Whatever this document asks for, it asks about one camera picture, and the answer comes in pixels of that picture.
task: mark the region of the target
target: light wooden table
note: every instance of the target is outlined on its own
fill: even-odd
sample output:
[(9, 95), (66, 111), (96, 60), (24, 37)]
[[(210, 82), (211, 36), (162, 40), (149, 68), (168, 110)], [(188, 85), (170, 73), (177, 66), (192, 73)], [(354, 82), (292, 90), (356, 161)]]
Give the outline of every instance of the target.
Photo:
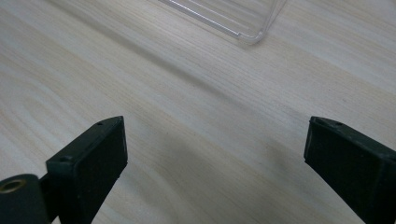
[(396, 2), (289, 0), (244, 47), (156, 0), (0, 1), (0, 178), (123, 115), (93, 223), (362, 223), (304, 163), (310, 116), (396, 148)]

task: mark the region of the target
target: transparent plastic tray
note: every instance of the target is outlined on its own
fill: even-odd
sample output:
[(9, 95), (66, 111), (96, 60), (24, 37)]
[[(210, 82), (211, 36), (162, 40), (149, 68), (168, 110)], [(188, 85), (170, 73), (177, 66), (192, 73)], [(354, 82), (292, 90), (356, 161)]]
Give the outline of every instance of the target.
[(160, 0), (245, 43), (259, 42), (286, 0)]

